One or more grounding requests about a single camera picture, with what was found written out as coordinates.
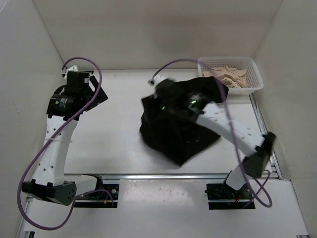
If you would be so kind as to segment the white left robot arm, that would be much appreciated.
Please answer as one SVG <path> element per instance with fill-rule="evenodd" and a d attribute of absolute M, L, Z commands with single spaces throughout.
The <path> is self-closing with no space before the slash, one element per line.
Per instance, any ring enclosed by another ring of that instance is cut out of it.
<path fill-rule="evenodd" d="M 68 71 L 66 84 L 50 98 L 47 109 L 45 142 L 48 147 L 40 154 L 30 181 L 22 184 L 22 192 L 42 201 L 68 206 L 75 196 L 87 192 L 92 198 L 103 195 L 101 177 L 84 174 L 76 181 L 64 179 L 64 166 L 72 134 L 84 106 L 86 111 L 108 99 L 103 89 L 95 92 L 99 83 L 92 71 Z"/>

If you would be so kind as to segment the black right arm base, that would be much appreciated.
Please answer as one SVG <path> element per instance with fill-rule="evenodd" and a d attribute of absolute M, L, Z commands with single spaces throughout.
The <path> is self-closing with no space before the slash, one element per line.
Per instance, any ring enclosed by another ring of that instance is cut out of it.
<path fill-rule="evenodd" d="M 209 210 L 255 209 L 252 193 L 245 184 L 238 191 L 230 190 L 222 183 L 206 184 Z"/>

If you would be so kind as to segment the black trousers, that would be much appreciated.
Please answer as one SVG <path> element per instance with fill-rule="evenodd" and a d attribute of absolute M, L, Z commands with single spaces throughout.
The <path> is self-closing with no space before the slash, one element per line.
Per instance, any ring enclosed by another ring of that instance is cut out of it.
<path fill-rule="evenodd" d="M 213 76 L 176 82 L 186 92 L 192 89 L 207 92 L 216 103 L 224 102 L 229 91 Z M 154 93 L 142 98 L 141 102 L 144 108 L 140 126 L 143 141 L 179 166 L 220 139 L 220 135 L 210 129 L 164 112 L 159 108 Z"/>

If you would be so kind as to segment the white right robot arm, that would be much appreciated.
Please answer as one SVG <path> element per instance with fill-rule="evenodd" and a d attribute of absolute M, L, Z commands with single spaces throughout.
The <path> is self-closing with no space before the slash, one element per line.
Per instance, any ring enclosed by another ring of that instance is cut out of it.
<path fill-rule="evenodd" d="M 162 110 L 178 119 L 192 121 L 210 129 L 230 141 L 236 152 L 245 156 L 238 161 L 222 183 L 213 189 L 217 199 L 235 199 L 249 180 L 260 178 L 273 151 L 276 136 L 272 132 L 260 134 L 232 119 L 207 92 L 192 89 L 186 92 L 170 78 L 157 75 L 149 81 L 155 88 L 155 98 L 162 103 Z"/>

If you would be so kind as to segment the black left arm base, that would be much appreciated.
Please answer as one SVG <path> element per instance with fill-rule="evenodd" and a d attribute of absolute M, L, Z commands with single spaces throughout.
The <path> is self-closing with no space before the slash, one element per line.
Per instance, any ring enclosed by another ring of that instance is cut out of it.
<path fill-rule="evenodd" d="M 118 197 L 119 197 L 119 183 L 114 181 L 104 180 L 102 183 L 102 189 L 107 190 L 112 199 L 107 192 L 98 191 L 92 194 L 88 194 L 80 197 L 76 200 L 75 208 L 117 208 Z"/>

